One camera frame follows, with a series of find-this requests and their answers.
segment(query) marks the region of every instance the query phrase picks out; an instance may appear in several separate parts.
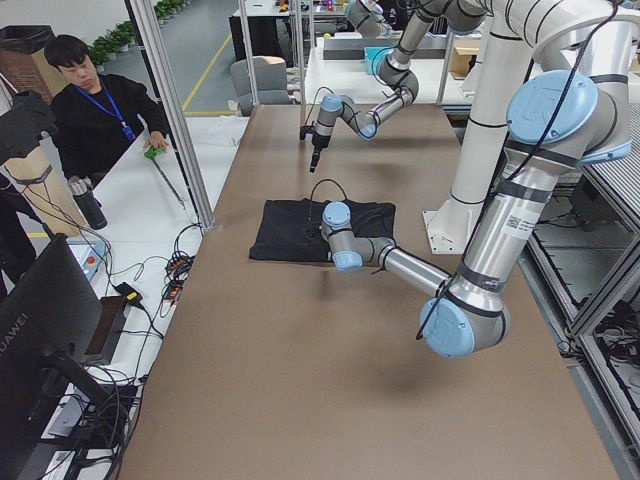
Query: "water bottle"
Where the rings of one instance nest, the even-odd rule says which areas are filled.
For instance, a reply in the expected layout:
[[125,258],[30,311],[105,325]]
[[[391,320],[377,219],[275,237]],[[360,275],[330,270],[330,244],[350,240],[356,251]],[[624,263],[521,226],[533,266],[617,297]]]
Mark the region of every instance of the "water bottle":
[[71,177],[67,184],[89,226],[94,230],[106,227],[107,219],[100,209],[100,204],[93,196],[93,191],[87,188],[85,181],[78,177]]

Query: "green handled tool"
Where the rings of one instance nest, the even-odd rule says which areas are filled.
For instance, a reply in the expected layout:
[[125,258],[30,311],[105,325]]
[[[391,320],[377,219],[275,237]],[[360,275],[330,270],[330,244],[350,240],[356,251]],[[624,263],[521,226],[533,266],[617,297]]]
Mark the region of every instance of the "green handled tool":
[[156,157],[161,153],[164,153],[164,150],[162,148],[149,147],[149,149],[146,152],[144,152],[144,156],[153,162],[153,164],[156,167],[156,170],[158,170],[158,173],[160,174],[164,182],[167,184],[167,186],[171,190],[171,193],[173,193],[173,196],[176,197],[176,200],[178,200],[178,203],[186,211],[187,207],[184,204],[184,200],[182,200],[182,197],[180,197],[180,194],[176,191],[176,189],[173,188],[173,185],[171,185],[171,182],[169,181],[165,173],[160,168],[160,165],[158,165],[158,162],[156,161]]

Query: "yellow floor line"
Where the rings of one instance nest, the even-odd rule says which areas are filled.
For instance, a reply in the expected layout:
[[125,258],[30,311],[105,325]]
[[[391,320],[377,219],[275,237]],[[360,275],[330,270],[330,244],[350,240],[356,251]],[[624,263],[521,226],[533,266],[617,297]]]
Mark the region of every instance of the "yellow floor line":
[[206,80],[207,76],[209,75],[209,72],[211,71],[213,66],[216,64],[216,62],[218,61],[218,58],[220,58],[220,55],[222,54],[222,51],[225,49],[225,47],[227,45],[229,45],[230,41],[231,41],[231,35],[229,35],[227,37],[227,39],[224,41],[222,46],[218,49],[216,54],[213,56],[213,58],[209,62],[209,65],[207,65],[207,68],[204,70],[202,75],[200,75],[200,79],[196,83],[195,87],[193,87],[193,90],[191,90],[191,93],[189,94],[187,99],[182,104],[182,111],[185,111],[189,107],[189,105],[191,104],[191,101],[193,100],[193,97],[196,96],[196,93],[198,93],[198,90],[200,90],[200,87],[202,87],[202,84],[204,83],[204,81]]
[[235,115],[236,112],[233,110],[204,110],[201,112],[184,112],[185,117],[210,117],[212,115]]

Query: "chair backrest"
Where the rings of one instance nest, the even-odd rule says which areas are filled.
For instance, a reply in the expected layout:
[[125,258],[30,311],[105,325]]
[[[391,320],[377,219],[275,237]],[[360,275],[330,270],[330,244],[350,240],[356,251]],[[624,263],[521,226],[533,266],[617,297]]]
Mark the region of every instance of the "chair backrest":
[[[287,66],[284,59],[266,56],[255,56],[253,59],[260,102],[265,104],[290,103],[287,92]],[[247,60],[233,63],[230,71],[240,111],[243,115],[249,115],[253,109],[253,103]]]

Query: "black sleeve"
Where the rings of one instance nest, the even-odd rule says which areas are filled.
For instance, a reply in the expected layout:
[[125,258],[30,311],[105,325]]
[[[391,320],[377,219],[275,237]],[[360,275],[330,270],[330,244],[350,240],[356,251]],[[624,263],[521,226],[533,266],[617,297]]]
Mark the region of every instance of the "black sleeve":
[[147,87],[143,84],[124,78],[127,83],[127,96],[136,106],[138,113],[144,118],[149,132],[158,131],[162,135],[169,133],[169,122],[164,109],[147,95]]
[[84,178],[91,172],[89,172],[83,160],[83,148],[80,143],[82,135],[64,121],[65,110],[69,108],[64,98],[56,98],[51,103],[51,110],[53,110],[53,114],[56,117],[55,125],[57,127],[57,132],[53,135],[53,143],[60,154],[60,163],[62,164],[64,176],[70,178],[77,175]]

